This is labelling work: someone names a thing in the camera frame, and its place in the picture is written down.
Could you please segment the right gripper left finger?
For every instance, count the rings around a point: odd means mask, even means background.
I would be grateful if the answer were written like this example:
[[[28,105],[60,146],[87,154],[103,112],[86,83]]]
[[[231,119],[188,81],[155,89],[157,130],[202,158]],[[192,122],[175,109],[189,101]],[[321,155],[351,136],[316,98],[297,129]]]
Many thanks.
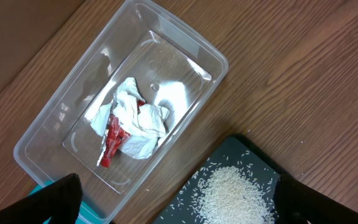
[[[0,223],[75,223],[83,200],[78,174],[69,174],[0,210]]]

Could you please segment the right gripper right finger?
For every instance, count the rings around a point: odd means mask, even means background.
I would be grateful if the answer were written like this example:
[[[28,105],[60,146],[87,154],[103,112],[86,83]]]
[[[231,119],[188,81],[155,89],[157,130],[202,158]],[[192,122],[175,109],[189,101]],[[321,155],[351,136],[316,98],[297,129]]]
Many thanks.
[[[276,223],[358,223],[358,213],[282,174],[273,195]]]

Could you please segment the white napkin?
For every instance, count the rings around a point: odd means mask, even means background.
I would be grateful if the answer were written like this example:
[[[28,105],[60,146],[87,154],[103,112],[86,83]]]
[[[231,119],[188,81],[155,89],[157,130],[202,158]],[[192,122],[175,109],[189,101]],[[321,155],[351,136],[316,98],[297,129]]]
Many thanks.
[[[118,119],[118,125],[129,133],[129,139],[119,147],[121,152],[133,159],[148,159],[157,141],[167,134],[165,120],[170,110],[145,102],[138,92],[135,78],[125,79],[115,92],[116,103],[100,106],[91,119],[91,127],[97,135],[104,134],[108,115]]]

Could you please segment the red snack wrapper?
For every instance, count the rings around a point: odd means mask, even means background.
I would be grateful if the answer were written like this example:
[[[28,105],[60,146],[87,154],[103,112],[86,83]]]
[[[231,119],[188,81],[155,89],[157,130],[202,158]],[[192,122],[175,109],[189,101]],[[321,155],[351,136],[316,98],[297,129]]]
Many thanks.
[[[119,146],[131,135],[121,128],[119,118],[113,115],[113,110],[117,106],[116,100],[113,100],[108,114],[106,128],[101,143],[101,154],[97,161],[97,166],[109,168],[112,158],[119,149]]]

